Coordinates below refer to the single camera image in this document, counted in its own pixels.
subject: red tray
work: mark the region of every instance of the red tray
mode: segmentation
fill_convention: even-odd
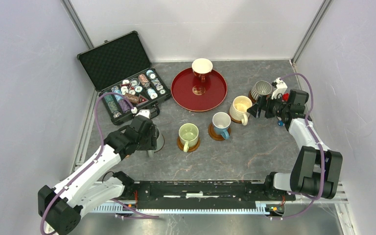
[[[194,76],[192,68],[180,72],[171,85],[174,100],[183,108],[204,112],[220,105],[227,95],[224,77],[212,70],[204,83]]]

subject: cup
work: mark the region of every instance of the cup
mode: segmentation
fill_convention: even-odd
[[[257,100],[260,96],[271,94],[273,91],[272,84],[266,81],[258,81],[251,89],[251,95],[254,100]]]
[[[248,123],[250,113],[247,109],[253,105],[252,101],[246,96],[237,96],[231,107],[230,115],[234,120],[241,120],[241,123],[245,126]]]
[[[192,123],[186,123],[179,128],[179,139],[184,145],[184,152],[198,143],[198,127]]]
[[[192,72],[195,77],[201,79],[201,82],[205,82],[205,79],[212,71],[212,62],[205,58],[194,60],[192,63]]]
[[[212,117],[212,125],[216,134],[221,135],[225,140],[230,137],[228,128],[231,124],[231,118],[227,113],[219,112]]]

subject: poker chip case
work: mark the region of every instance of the poker chip case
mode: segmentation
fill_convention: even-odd
[[[133,106],[138,110],[151,110],[151,118],[159,114],[158,104],[171,98],[171,91],[155,69],[151,68],[152,63],[136,31],[109,42],[105,41],[98,47],[78,54],[77,59],[100,95],[112,92],[112,89],[115,92],[119,90],[122,94],[134,94],[140,102]],[[121,125],[134,117],[118,95],[107,95],[102,101],[114,125]]]

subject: white wall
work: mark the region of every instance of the white wall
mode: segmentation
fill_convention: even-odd
[[[334,1],[297,70],[314,88],[319,135],[344,157],[358,231],[376,234],[376,1]]]
[[[71,0],[95,46],[140,33],[151,61],[290,59],[322,0]]]
[[[61,3],[0,1],[0,235],[38,234],[37,192],[67,176],[93,86]]]

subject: red cup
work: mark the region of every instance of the red cup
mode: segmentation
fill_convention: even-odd
[[[192,72],[195,77],[201,79],[201,82],[205,82],[206,78],[212,71],[212,62],[205,58],[199,58],[192,63]]]

